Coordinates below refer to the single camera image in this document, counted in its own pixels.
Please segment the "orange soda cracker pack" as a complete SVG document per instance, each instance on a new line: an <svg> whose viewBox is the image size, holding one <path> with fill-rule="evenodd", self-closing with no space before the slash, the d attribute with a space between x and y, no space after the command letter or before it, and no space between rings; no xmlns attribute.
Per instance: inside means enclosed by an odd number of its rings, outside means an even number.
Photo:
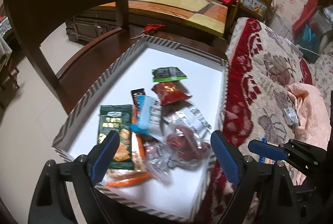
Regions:
<svg viewBox="0 0 333 224"><path fill-rule="evenodd" d="M143 141L132 129L132 105L103 105L99 140L103 134L114 130L119 133L120 143L107 170L107 187L123 188L137 186L153 179L145 164Z"/></svg>

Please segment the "white grey snack packet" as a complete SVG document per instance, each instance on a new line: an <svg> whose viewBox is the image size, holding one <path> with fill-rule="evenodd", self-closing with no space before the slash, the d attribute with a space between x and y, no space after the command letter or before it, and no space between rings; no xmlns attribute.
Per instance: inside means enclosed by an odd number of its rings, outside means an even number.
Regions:
<svg viewBox="0 0 333 224"><path fill-rule="evenodd" d="M283 109L283 116L285 118L286 124L291 127L295 128L300 126L300 120L293 108L284 108Z"/></svg>

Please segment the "clear bag of red dates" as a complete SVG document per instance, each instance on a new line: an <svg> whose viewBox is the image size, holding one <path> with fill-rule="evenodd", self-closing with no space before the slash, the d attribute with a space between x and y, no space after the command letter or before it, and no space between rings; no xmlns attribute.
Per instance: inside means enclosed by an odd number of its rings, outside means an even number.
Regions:
<svg viewBox="0 0 333 224"><path fill-rule="evenodd" d="M163 141L146 146L145 164L155 178L169 183L171 169L197 170L212 154L211 145L197 132L183 124L175 124Z"/></svg>

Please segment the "white small snack packet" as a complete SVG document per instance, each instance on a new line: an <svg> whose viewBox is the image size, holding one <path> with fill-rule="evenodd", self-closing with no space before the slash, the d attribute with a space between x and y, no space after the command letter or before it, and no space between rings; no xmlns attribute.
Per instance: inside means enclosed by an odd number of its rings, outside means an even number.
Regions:
<svg viewBox="0 0 333 224"><path fill-rule="evenodd" d="M164 107L162 119L167 124L183 124L200 137L205 136L212 128L201 111L190 101Z"/></svg>

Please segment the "light blue snack packet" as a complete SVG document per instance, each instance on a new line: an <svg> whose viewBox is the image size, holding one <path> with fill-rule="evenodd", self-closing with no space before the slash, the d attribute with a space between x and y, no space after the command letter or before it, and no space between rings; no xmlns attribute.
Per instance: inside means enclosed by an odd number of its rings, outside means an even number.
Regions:
<svg viewBox="0 0 333 224"><path fill-rule="evenodd" d="M162 106L160 100L147 95L138 96L139 113L136 123L131 124L131 130L163 141L161 128Z"/></svg>

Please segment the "brown coffee stick sachet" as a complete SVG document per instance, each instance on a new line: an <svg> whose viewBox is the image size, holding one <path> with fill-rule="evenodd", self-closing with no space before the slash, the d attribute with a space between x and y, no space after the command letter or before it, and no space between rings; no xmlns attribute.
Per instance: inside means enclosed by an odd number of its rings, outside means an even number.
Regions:
<svg viewBox="0 0 333 224"><path fill-rule="evenodd" d="M144 89L132 90L131 95L132 95L132 100L133 100L133 103L134 103L134 106L135 106L135 110L139 111L138 96L146 95L145 90Z"/></svg>

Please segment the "red snack packet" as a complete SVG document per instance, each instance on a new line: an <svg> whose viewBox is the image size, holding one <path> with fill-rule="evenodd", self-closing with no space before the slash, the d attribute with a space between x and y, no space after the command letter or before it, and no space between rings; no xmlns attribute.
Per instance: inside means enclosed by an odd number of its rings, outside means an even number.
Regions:
<svg viewBox="0 0 333 224"><path fill-rule="evenodd" d="M161 106L179 103L191 98L181 91L175 82L162 82L151 89L159 98Z"/></svg>

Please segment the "green black snack packet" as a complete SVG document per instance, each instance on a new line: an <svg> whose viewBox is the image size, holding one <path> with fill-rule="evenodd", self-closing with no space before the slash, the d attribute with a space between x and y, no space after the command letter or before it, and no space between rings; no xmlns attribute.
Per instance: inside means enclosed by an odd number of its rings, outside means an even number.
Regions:
<svg viewBox="0 0 333 224"><path fill-rule="evenodd" d="M152 70L153 81L158 83L177 82L187 79L187 76L177 67L169 66Z"/></svg>

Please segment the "blue-edged Hokkaido cracker pack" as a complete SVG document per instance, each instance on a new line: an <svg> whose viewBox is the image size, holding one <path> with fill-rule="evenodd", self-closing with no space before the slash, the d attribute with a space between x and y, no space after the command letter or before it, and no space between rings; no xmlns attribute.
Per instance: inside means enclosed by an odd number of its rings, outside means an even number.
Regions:
<svg viewBox="0 0 333 224"><path fill-rule="evenodd" d="M275 160L268 157L270 153L273 151L274 144L271 144L267 141L266 138L262 138L261 141L265 144L265 146L260 151L259 162L264 164L274 164Z"/></svg>

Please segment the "pink quilted blanket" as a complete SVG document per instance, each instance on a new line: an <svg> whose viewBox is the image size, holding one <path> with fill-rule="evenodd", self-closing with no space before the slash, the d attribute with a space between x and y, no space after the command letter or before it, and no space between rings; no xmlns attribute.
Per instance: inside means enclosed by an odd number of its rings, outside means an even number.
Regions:
<svg viewBox="0 0 333 224"><path fill-rule="evenodd" d="M286 86L288 97L295 105L300 125L295 127L295 139L326 149L331 134L330 118L323 97L316 87L294 83Z"/></svg>

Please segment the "red floral plush blanket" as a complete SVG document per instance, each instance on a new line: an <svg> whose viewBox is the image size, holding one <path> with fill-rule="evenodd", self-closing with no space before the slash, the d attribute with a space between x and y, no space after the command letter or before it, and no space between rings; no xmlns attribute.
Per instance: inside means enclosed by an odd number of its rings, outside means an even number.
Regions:
<svg viewBox="0 0 333 224"><path fill-rule="evenodd" d="M286 86L298 82L310 84L311 74L306 62L281 36L253 18L240 18L236 22L227 56L227 102L224 124L219 131L247 162L254 160L258 170L255 193L242 223L276 223L275 180L278 168L286 167L260 163L248 144L266 138L269 143L280 145L294 138L294 131L283 116L284 108L293 107ZM236 186L226 179L216 160L195 222L219 223L235 192Z"/></svg>

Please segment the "white tray with striped rim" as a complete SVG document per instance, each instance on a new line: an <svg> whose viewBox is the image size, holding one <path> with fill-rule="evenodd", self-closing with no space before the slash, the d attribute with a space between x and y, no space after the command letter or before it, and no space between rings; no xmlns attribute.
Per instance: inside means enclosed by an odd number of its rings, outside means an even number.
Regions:
<svg viewBox="0 0 333 224"><path fill-rule="evenodd" d="M192 222L224 123L228 60L207 45L144 36L87 90L55 137L63 160L89 168L93 191L158 219Z"/></svg>

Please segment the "teal plastic bag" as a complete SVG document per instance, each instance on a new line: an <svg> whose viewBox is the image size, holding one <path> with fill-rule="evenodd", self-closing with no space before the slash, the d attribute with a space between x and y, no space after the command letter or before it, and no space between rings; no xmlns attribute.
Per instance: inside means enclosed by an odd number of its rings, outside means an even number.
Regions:
<svg viewBox="0 0 333 224"><path fill-rule="evenodd" d="M315 34L308 25L304 27L303 32L296 40L296 45L300 46L303 58L308 63L315 63L319 58L320 43L321 36Z"/></svg>

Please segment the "wooden side shelf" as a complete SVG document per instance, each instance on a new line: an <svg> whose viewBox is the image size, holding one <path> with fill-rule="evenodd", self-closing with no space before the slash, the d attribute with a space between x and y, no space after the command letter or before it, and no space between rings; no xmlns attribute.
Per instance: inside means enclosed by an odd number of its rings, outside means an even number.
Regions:
<svg viewBox="0 0 333 224"><path fill-rule="evenodd" d="M241 12L245 12L262 23L266 22L272 10L272 2L273 0L238 0L231 14L231 25Z"/></svg>

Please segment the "dark wooden chair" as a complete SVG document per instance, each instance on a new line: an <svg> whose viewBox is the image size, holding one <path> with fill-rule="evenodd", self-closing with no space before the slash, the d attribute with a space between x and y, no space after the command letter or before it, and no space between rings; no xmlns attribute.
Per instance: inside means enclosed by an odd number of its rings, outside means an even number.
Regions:
<svg viewBox="0 0 333 224"><path fill-rule="evenodd" d="M60 25L84 11L99 11L103 5L115 4L115 28L92 40L54 72L44 57L42 42ZM15 37L26 57L45 85L70 113L98 77L129 48L133 35L147 23L167 26L162 37L200 47L213 54L217 50L206 40L200 27L173 16L151 12L130 12L128 0L3 0Z"/></svg>

